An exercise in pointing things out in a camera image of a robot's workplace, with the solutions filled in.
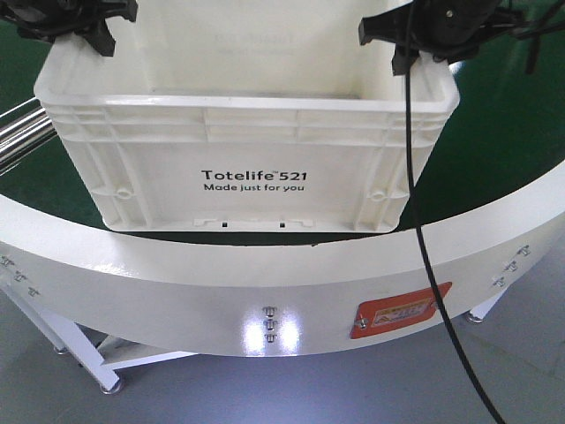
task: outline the black cable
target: black cable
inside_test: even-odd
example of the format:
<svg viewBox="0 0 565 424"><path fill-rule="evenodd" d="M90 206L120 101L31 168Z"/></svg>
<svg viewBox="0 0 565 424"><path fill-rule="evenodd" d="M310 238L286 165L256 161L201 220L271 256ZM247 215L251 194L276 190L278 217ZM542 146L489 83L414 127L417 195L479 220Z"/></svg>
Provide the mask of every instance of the black cable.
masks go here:
<svg viewBox="0 0 565 424"><path fill-rule="evenodd" d="M543 34L550 34L555 31L562 31L565 29L565 22L558 22L549 26L547 23L551 20L553 16L555 16L561 7L565 4L565 0L557 0L552 6L547 9L546 13L538 19L534 21L532 25L536 27L536 29L531 31L525 31L524 33L519 34L516 38L518 40L525 40L528 38L532 38L530 43L530 53L528 54L528 59L526 62L526 73L528 75L532 75L536 70L536 64L539 58L539 52L541 51L541 35Z"/></svg>
<svg viewBox="0 0 565 424"><path fill-rule="evenodd" d="M506 424L504 419L498 413L496 408L494 407L491 399L487 396L483 386L480 384L471 363L467 359L467 355L461 346L461 342L457 337L456 331L453 328L453 324L449 319L448 312L445 308L445 304L443 303L443 297L441 296L440 289L438 288L437 282L435 280L435 274L432 270L432 264L430 262L430 258L427 253L426 243L424 241L424 234L422 233L422 225L419 219L418 213L418 202L416 199L416 189L414 184L414 167L412 164L412 118L411 118L411 72L410 72L410 51L411 51L411 29L412 29L412 21L414 17L414 4L418 0L414 0L411 3L410 13L408 17L408 24L406 26L406 43L404 44L405 50L405 58L406 58L406 76L404 79L405 84L405 101L406 101L406 170L408 172L408 188L411 197L411 210L414 219L414 227L416 228L416 234L418 236L418 245L420 252L422 253L422 260L424 261L424 265L426 267L426 274L430 281L430 286L432 287L433 295L435 297L435 302L437 304L438 309L441 313L441 318L443 318L443 322L445 323L445 327L449 333L449 338L451 339L451 343L456 349L457 355L459 356L459 360L461 361L465 372L467 373L469 380L473 384L475 391L478 393L478 396L482 400L483 404L485 405L488 412L490 412L491 416L494 418L497 424Z"/></svg>

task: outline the metal support leg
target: metal support leg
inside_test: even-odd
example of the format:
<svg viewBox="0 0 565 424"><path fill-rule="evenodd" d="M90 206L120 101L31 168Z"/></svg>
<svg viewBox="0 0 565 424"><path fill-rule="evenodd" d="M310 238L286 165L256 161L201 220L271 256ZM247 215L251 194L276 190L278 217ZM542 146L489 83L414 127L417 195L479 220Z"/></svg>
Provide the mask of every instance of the metal support leg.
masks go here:
<svg viewBox="0 0 565 424"><path fill-rule="evenodd" d="M471 311L465 314L465 319L473 324L480 324L483 320L485 320L486 315L494 307L496 302L498 302L504 293L506 293L507 289L508 288L504 289L497 295L492 296L489 300L481 303L480 305L476 305Z"/></svg>
<svg viewBox="0 0 565 424"><path fill-rule="evenodd" d="M103 393L114 394L122 389L123 381L113 370L102 366L104 358L77 324L34 301L23 299L8 285L1 284L0 287L57 350L68 349L100 384Z"/></svg>
<svg viewBox="0 0 565 424"><path fill-rule="evenodd" d="M31 322L35 324L35 327L39 329L41 333L53 344L55 352L65 352L67 351L67 346L64 345L63 340L59 337L55 331L53 331L47 323L40 317L40 315L35 312L35 310L24 301L11 287L0 285L0 288L8 299L10 299L21 311L29 318Z"/></svg>

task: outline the white conveyor frame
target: white conveyor frame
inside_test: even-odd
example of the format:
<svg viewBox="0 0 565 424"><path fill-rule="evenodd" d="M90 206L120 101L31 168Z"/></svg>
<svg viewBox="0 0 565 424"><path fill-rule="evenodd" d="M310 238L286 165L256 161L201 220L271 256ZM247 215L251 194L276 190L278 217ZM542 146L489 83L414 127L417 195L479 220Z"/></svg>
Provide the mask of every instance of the white conveyor frame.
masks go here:
<svg viewBox="0 0 565 424"><path fill-rule="evenodd" d="M565 163L497 201L425 226L438 281L453 282L446 297L451 316L472 309L483 318L549 250L565 229L563 187ZM414 230L315 246L194 245L97 230L0 196L0 259L0 286L30 318L40 312L42 320L34 321L47 323L55 347L70 350L79 350L69 346L72 337L57 333L71 334L67 324L74 322L157 346L147 356L163 360L187 352L341 351L441 320L435 314L350 339L360 303L428 286ZM265 307L276 307L273 343L265 338ZM117 382L115 375L96 378L106 390Z"/></svg>

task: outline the red label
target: red label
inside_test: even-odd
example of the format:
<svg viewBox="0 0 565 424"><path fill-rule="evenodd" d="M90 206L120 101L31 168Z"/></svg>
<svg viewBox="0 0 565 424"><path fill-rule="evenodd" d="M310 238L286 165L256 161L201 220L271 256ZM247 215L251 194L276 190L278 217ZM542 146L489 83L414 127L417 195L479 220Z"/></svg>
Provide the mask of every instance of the red label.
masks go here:
<svg viewBox="0 0 565 424"><path fill-rule="evenodd" d="M440 284L444 298L453 285ZM394 329L429 320L435 314L435 298L432 288L401 294L392 298L370 300L359 305L351 338L375 336Z"/></svg>

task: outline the white plastic crate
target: white plastic crate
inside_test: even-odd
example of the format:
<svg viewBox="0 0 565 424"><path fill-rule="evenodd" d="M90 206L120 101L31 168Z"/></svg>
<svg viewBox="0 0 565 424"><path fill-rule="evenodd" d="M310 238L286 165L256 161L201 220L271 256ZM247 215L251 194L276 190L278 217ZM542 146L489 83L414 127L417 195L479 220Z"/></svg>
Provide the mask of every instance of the white plastic crate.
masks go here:
<svg viewBox="0 0 565 424"><path fill-rule="evenodd" d="M408 200L393 46L358 43L374 0L139 0L113 58L57 40L35 85L116 231L393 230ZM423 170L458 102L412 68Z"/></svg>

